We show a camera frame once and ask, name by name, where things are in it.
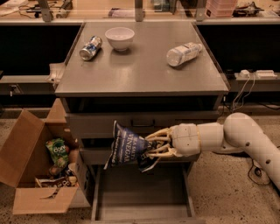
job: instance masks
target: silver can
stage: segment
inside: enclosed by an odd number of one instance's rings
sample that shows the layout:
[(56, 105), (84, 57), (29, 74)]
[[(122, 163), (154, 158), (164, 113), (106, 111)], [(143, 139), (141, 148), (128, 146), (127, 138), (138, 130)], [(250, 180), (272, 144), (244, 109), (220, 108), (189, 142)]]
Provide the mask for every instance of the silver can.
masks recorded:
[(102, 39), (93, 36), (80, 50), (80, 57), (83, 60), (91, 60), (102, 47)]

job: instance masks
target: white bowl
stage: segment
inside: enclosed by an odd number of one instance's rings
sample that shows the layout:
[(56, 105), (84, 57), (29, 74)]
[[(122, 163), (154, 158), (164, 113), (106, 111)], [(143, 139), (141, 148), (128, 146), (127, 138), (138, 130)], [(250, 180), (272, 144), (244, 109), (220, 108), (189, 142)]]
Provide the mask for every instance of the white bowl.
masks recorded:
[(134, 35), (134, 31), (126, 27), (115, 27), (105, 32), (109, 44), (119, 52), (125, 51), (130, 47)]

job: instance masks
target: robotic hand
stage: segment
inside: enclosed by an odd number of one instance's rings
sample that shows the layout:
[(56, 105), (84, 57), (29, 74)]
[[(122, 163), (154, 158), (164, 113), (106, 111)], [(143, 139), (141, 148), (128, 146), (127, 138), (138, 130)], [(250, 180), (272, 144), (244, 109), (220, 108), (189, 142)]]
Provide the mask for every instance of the robotic hand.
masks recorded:
[(201, 151), (244, 151), (259, 163), (280, 190), (280, 150), (248, 115), (234, 113), (227, 117), (223, 125), (217, 122), (199, 125), (181, 123), (161, 129), (145, 139), (167, 142), (145, 152), (152, 158), (187, 157)]

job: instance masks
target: speckled floor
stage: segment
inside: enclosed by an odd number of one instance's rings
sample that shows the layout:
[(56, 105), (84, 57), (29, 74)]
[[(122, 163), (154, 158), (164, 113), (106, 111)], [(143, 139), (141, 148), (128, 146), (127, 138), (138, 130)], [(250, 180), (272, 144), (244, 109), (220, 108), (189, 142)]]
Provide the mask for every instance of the speckled floor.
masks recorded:
[[(223, 123), (226, 116), (218, 121)], [(280, 145), (280, 113), (252, 114), (271, 141)], [(16, 119), (0, 118), (0, 147)], [(272, 184), (259, 186), (248, 178), (249, 157), (203, 152), (189, 176), (195, 213), (207, 224), (280, 224), (280, 197)], [(267, 181), (253, 175), (259, 183)], [(91, 208), (73, 208), (65, 214), (12, 215), (15, 190), (0, 183), (0, 223), (89, 223)]]

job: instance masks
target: white cylindrical container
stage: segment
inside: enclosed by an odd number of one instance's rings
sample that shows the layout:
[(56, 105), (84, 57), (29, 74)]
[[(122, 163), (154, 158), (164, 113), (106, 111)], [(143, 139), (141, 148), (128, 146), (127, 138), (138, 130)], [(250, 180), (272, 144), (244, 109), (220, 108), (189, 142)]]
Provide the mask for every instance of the white cylindrical container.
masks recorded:
[(172, 48), (166, 55), (169, 65), (177, 67), (188, 60), (192, 60), (198, 56), (202, 50), (202, 44), (194, 44), (193, 42)]

